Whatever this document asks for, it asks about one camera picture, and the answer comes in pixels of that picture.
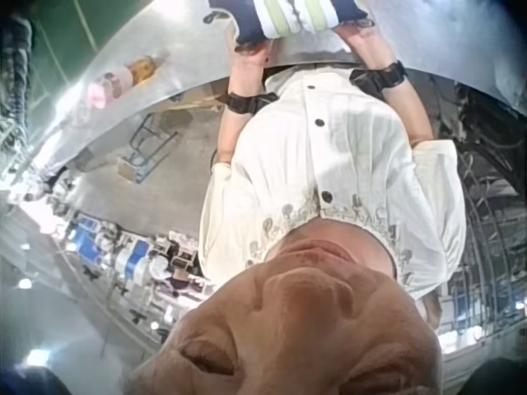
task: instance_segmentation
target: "striped fabric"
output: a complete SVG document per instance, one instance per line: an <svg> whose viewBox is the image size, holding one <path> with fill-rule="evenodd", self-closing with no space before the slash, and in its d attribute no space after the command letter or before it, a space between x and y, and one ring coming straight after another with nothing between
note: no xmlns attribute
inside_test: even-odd
<svg viewBox="0 0 527 395"><path fill-rule="evenodd" d="M315 33L368 14L353 0L209 0L214 10L230 14L237 26L238 45Z"/></svg>

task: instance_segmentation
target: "eye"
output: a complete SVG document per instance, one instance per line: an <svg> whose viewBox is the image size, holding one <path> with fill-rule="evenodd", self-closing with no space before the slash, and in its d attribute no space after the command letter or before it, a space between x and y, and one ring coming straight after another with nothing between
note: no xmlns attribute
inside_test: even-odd
<svg viewBox="0 0 527 395"><path fill-rule="evenodd" d="M190 343L180 350L180 354L204 373L234 375L235 367L229 355L211 343Z"/></svg>

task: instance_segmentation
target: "lip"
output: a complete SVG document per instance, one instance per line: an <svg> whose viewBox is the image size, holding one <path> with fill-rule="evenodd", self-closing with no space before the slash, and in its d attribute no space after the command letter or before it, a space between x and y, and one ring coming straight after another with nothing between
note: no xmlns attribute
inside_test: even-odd
<svg viewBox="0 0 527 395"><path fill-rule="evenodd" d="M332 243L327 240L309 239L309 240L298 241L298 242L288 245L286 248L280 251L278 255L284 255L288 253L300 253L300 252L310 251L313 249L321 249L325 253L328 253L329 255L333 255L336 258L343 259L346 262L350 262L350 263L355 262L348 251L346 251L340 245Z"/></svg>

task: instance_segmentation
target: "hand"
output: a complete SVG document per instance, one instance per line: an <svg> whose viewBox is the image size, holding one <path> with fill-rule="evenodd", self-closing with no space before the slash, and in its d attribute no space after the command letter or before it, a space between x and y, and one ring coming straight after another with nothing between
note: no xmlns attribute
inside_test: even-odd
<svg viewBox="0 0 527 395"><path fill-rule="evenodd" d="M397 62L394 51L375 27L360 27L344 24L335 28L335 33L372 70L387 68Z"/></svg>
<svg viewBox="0 0 527 395"><path fill-rule="evenodd" d="M264 69L271 55L273 41L268 39L247 49L236 49L234 34L234 26L230 24L226 28L226 43L231 66L260 67Z"/></svg>
<svg viewBox="0 0 527 395"><path fill-rule="evenodd" d="M258 95L273 42L267 40L250 49L236 50L234 26L230 24L226 29L226 43L231 58L229 92L245 97Z"/></svg>

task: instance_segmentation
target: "green panel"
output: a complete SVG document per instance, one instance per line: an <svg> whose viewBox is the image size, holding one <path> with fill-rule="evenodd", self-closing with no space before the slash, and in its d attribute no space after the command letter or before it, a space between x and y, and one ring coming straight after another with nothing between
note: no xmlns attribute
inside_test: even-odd
<svg viewBox="0 0 527 395"><path fill-rule="evenodd" d="M32 63L33 69L39 73L40 80L51 96L56 96L67 89L66 82L58 71L39 29L35 29L35 47L33 48Z"/></svg>
<svg viewBox="0 0 527 395"><path fill-rule="evenodd" d="M35 141L48 127L55 115L54 102L46 98L40 102L28 114L28 130L30 133L30 140Z"/></svg>
<svg viewBox="0 0 527 395"><path fill-rule="evenodd" d="M73 83L95 57L72 0L48 0L37 11L60 66Z"/></svg>
<svg viewBox="0 0 527 395"><path fill-rule="evenodd" d="M91 34L101 49L149 0L78 0Z"/></svg>

